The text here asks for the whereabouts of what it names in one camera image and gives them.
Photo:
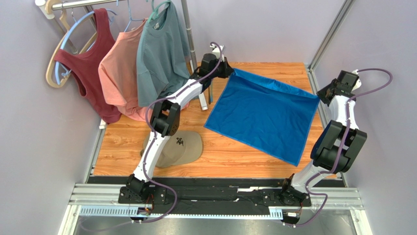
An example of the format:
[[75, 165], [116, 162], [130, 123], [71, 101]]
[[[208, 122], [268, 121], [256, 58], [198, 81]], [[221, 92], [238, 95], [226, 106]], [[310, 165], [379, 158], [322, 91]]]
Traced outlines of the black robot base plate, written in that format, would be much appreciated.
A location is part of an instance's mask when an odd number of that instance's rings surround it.
[[[174, 189], [180, 201], [227, 201], [252, 202], [263, 206], [311, 207], [311, 198], [284, 198], [280, 188], [238, 188], [238, 187], [177, 187]], [[120, 189], [117, 202], [120, 204], [161, 204], [174, 201], [174, 193], [164, 187], [151, 185], [138, 195], [127, 187]]]

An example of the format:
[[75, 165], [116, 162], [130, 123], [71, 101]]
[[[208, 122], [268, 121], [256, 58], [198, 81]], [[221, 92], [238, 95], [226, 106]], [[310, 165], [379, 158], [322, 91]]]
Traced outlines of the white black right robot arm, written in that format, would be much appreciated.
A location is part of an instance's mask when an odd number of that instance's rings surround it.
[[367, 134], [359, 129], [354, 118], [353, 91], [360, 85], [357, 70], [341, 71], [330, 84], [317, 91], [321, 102], [329, 107], [332, 119], [313, 146], [311, 162], [285, 180], [282, 192], [308, 194], [307, 189], [322, 179], [351, 168], [367, 140]]

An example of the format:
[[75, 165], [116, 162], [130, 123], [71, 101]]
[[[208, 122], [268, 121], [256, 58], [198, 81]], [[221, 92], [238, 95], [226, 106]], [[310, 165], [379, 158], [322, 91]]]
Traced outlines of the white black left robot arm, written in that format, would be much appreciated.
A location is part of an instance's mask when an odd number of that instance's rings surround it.
[[158, 158], [165, 144], [179, 128], [182, 108], [193, 98], [202, 94], [214, 78], [227, 78], [233, 72], [233, 68], [228, 64], [220, 47], [218, 52], [213, 51], [203, 56], [200, 67], [178, 91], [148, 106], [147, 111], [152, 109], [151, 118], [146, 121], [151, 129], [149, 142], [144, 149], [140, 163], [134, 173], [129, 176], [124, 189], [138, 196], [143, 196], [148, 192], [147, 188]]

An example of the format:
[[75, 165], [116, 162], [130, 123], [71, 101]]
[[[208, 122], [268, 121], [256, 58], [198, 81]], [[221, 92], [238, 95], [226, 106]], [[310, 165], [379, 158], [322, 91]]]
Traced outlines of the blue cloth napkin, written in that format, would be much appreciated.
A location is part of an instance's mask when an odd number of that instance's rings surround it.
[[319, 102], [297, 87], [235, 69], [204, 127], [298, 166]]

